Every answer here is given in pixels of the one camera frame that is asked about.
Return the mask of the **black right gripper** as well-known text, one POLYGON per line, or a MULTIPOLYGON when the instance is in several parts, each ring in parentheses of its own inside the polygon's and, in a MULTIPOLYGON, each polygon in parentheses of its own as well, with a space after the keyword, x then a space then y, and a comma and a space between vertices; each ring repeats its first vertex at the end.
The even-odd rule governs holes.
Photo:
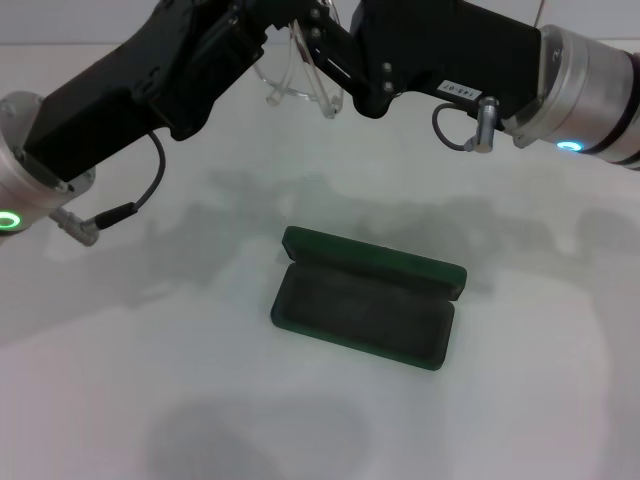
POLYGON ((335 21, 302 21, 311 57, 366 117, 385 115, 404 92, 452 101, 470 114, 493 97, 504 119, 536 98, 541 33, 532 26, 466 1, 363 1, 356 11, 355 0, 320 4, 335 21))

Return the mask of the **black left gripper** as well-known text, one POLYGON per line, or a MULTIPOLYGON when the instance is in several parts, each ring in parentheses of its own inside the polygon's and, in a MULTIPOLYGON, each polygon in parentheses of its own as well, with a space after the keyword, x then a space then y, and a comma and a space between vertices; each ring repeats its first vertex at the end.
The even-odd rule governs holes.
POLYGON ((266 31, 309 10, 303 0, 158 2, 129 40, 45 97, 25 153, 69 181, 157 129, 190 138, 263 55, 266 31))

